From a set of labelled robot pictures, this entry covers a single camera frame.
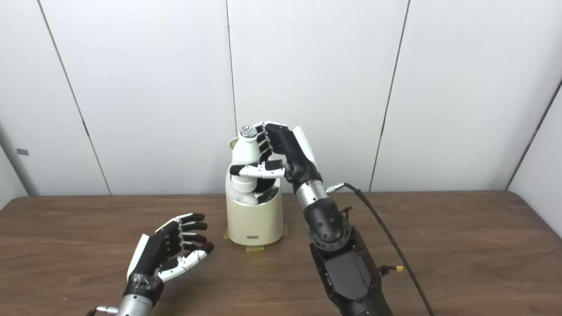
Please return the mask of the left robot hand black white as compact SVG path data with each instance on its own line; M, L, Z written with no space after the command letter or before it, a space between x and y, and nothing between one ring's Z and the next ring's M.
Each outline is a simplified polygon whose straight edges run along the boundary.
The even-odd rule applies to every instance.
M171 218L154 234L143 234L129 264L124 296L148 299L151 307L162 296L165 282L175 279L207 258L214 245L198 231L207 230L202 213Z

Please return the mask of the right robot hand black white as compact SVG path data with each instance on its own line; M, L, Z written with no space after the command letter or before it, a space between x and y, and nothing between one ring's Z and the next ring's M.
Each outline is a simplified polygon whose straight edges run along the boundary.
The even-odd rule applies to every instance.
M293 192L323 184L315 156L298 126L262 121L243 126L227 170L231 188L239 194L263 195L284 178Z

